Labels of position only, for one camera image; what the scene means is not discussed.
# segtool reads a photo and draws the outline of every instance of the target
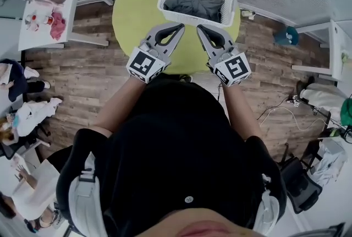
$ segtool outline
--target electrical cord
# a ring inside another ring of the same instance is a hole
[[[222,87],[221,82],[220,82],[220,84],[218,85],[218,102],[219,102],[219,99],[220,99],[220,87]]]
[[[314,107],[315,107],[315,106],[310,105],[310,104],[308,104],[308,103],[306,103],[306,102],[304,102],[304,101],[302,101],[302,102],[300,102],[300,103],[306,104],[307,106],[309,106],[309,107],[311,107],[311,108],[314,108]],[[318,112],[320,115],[323,115],[324,117],[328,118],[327,115],[325,115],[324,113],[320,112],[319,110],[317,110],[316,112]],[[329,121],[332,122],[333,124],[339,126],[340,128],[345,129],[343,126],[341,126],[341,125],[339,124],[339,122],[338,122],[337,120],[335,120],[335,119],[333,119],[333,118],[330,117]]]
[[[24,160],[27,164],[30,164],[30,165],[32,165],[35,169],[37,169],[36,168],[36,166],[35,165],[33,165],[32,163],[30,163],[30,162],[28,162],[28,161],[26,161],[26,160]]]
[[[271,109],[270,112],[269,112],[269,113],[267,114],[267,116],[265,117],[265,119],[261,122],[260,126],[262,126],[262,124],[263,124],[263,123],[265,122],[265,120],[269,117],[269,115],[271,114],[271,112],[275,111],[276,109],[285,109],[285,110],[287,110],[288,112],[290,112],[290,113],[292,114],[293,118],[295,119],[297,128],[298,128],[300,131],[306,131],[306,130],[310,129],[311,126],[314,125],[314,124],[315,124],[317,121],[319,121],[319,120],[321,120],[321,121],[324,123],[324,125],[327,126],[327,124],[325,123],[325,121],[324,121],[323,119],[318,118],[318,119],[316,119],[313,123],[311,123],[311,125],[308,126],[308,128],[306,128],[306,129],[301,129],[301,128],[298,126],[298,122],[297,122],[297,120],[296,120],[296,117],[295,117],[294,113],[293,113],[291,110],[289,110],[289,109],[287,109],[287,108],[285,108],[285,107],[276,107],[276,108]]]
[[[288,97],[285,97],[285,98],[281,101],[281,103],[280,103],[279,105],[266,108],[266,109],[264,110],[264,112],[257,118],[257,120],[259,120],[259,119],[265,114],[265,112],[268,111],[269,109],[279,107],[286,99],[288,99]]]

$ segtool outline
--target wood plank flooring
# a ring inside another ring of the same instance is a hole
[[[50,148],[40,148],[43,158],[71,145],[77,130],[94,119],[129,76],[125,69],[128,57],[115,38],[111,18],[112,7],[95,3],[78,7],[74,21],[74,32],[106,37],[110,40],[108,47],[68,42],[64,49],[26,51],[26,65],[40,68],[40,78],[52,84],[49,90],[31,98],[59,96],[64,99],[56,114],[44,122],[51,136],[43,136],[43,139],[52,145]],[[257,117],[266,108],[278,105],[294,93],[298,80],[307,79],[307,74],[291,70],[291,65],[327,67],[329,64],[328,49],[319,48],[318,42],[304,34],[300,35],[299,46],[275,45],[272,35],[282,27],[282,24],[258,15],[254,21],[241,21],[236,42],[240,50],[246,53],[253,72],[249,79],[241,83],[241,87]],[[215,98],[218,97],[220,82],[210,72],[195,74],[194,81]],[[222,89],[219,101],[225,107]],[[301,129],[306,129],[318,118],[307,106],[295,108],[285,101],[282,106],[295,114]],[[259,119],[259,123],[268,112]],[[301,131],[288,111],[278,109],[270,114],[261,128],[270,154],[277,158],[282,155],[286,142],[294,154],[300,156],[307,143],[316,139],[323,127],[323,122],[318,121],[310,129]]]

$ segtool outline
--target black shirt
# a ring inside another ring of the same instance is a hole
[[[272,178],[268,188],[279,200],[280,216],[284,212],[285,188],[263,142],[255,136],[244,142],[222,106],[195,84],[153,82],[109,139],[88,129],[77,132],[69,160],[74,163],[65,166],[58,183],[66,217],[67,181],[79,175],[73,169],[81,171],[88,154],[74,155],[82,148],[96,156],[109,236],[135,236],[174,210],[198,207],[252,228],[263,173]]]

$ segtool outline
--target gray cloth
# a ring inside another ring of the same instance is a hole
[[[224,0],[166,0],[164,9],[221,23]]]

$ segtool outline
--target folded clothing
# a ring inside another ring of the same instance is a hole
[[[50,35],[58,41],[66,28],[66,21],[62,18],[61,13],[53,12],[51,16],[53,16],[54,22],[51,24]]]
[[[164,9],[221,23],[224,0],[165,0]]]

